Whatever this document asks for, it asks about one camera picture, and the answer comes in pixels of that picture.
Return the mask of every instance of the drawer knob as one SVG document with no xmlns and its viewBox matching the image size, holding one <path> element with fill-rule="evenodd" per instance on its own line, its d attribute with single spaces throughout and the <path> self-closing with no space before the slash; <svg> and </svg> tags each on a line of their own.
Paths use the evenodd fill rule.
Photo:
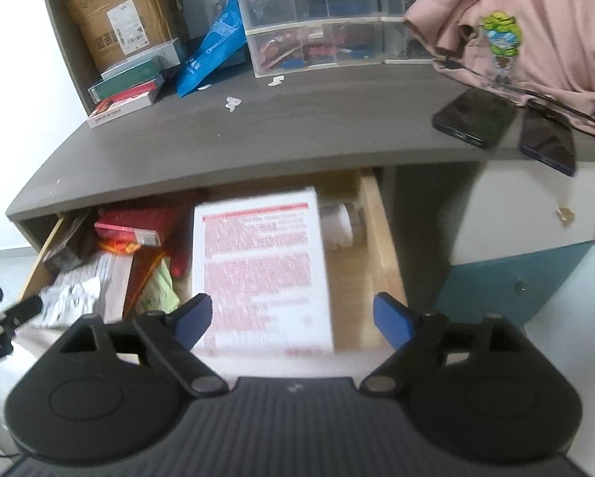
<svg viewBox="0 0 595 477">
<path fill-rule="evenodd" d="M 560 207 L 556 210 L 556 214 L 558 215 L 558 218 L 564 227 L 571 226 L 575 220 L 575 213 L 573 213 L 573 211 L 571 211 L 569 208 Z"/>
<path fill-rule="evenodd" d="M 516 292 L 516 296 L 520 296 L 522 293 L 527 291 L 527 285 L 525 285 L 524 281 L 518 280 L 514 283 L 514 292 Z"/>
</svg>

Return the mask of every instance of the white box on shelf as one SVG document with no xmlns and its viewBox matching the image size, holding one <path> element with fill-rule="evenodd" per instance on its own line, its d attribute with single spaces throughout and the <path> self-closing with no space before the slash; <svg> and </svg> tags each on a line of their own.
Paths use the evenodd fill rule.
<svg viewBox="0 0 595 477">
<path fill-rule="evenodd" d="M 113 76 L 116 76 L 121 72 L 132 68 L 133 66 L 138 66 L 145 61 L 149 61 L 154 57 L 159 58 L 159 65 L 161 69 L 166 70 L 167 68 L 173 68 L 174 66 L 178 66 L 179 64 L 185 62 L 187 53 L 185 52 L 185 47 L 181 43 L 180 39 L 172 39 L 166 43 L 156 45 L 153 48 L 137 53 L 136 55 L 128 57 L 127 59 L 123 59 L 122 61 L 110 66 L 107 70 L 105 70 L 101 74 L 101 77 L 104 81 L 106 81 L 107 79 L 111 79 Z"/>
</svg>

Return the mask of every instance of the white cabinet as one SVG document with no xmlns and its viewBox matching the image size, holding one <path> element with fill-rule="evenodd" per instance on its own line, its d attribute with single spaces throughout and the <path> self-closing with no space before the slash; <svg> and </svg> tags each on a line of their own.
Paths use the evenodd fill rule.
<svg viewBox="0 0 595 477">
<path fill-rule="evenodd" d="M 559 208 L 575 216 L 565 223 Z M 469 194 L 443 210 L 441 222 L 454 232 L 452 265 L 593 240 L 595 163 L 579 163 L 571 178 L 531 160 L 487 162 Z"/>
</svg>

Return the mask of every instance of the white box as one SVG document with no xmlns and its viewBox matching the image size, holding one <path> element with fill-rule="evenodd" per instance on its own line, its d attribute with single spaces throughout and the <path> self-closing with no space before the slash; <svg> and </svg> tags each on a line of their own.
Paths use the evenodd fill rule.
<svg viewBox="0 0 595 477">
<path fill-rule="evenodd" d="M 101 74 L 101 77 L 106 81 L 107 79 L 111 79 L 125 70 L 133 68 L 133 66 L 138 66 L 154 57 L 158 57 L 161 69 L 166 70 L 167 68 L 173 68 L 184 62 L 187 55 L 185 47 L 180 42 L 180 39 L 171 39 L 166 43 L 156 45 L 150 49 L 128 57 L 127 59 L 119 61 L 115 65 L 107 68 L 107 70 Z"/>
<path fill-rule="evenodd" d="M 152 91 L 147 91 L 146 93 L 142 93 L 136 97 L 113 102 L 104 111 L 97 111 L 97 107 L 97 109 L 92 111 L 92 114 L 87 117 L 87 124 L 93 129 L 99 125 L 109 122 L 110 120 L 114 120 L 120 116 L 125 116 L 126 114 L 129 114 L 133 111 L 147 107 L 148 105 L 153 104 L 153 101 L 156 99 L 156 95 L 158 95 L 158 89 L 153 89 Z"/>
<path fill-rule="evenodd" d="M 191 294 L 197 293 L 213 299 L 200 352 L 332 353 L 315 190 L 197 206 Z"/>
</svg>

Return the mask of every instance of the blue bag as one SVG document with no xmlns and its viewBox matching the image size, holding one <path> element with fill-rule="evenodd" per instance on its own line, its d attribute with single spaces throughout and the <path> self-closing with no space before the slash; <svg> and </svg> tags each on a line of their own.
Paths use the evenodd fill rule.
<svg viewBox="0 0 595 477">
<path fill-rule="evenodd" d="M 185 68 L 176 78 L 176 90 L 184 97 L 198 87 L 198 84 L 228 59 L 236 50 L 246 44 L 244 25 L 238 0 L 227 0 L 227 6 L 209 29 L 200 48 L 185 63 Z"/>
</svg>

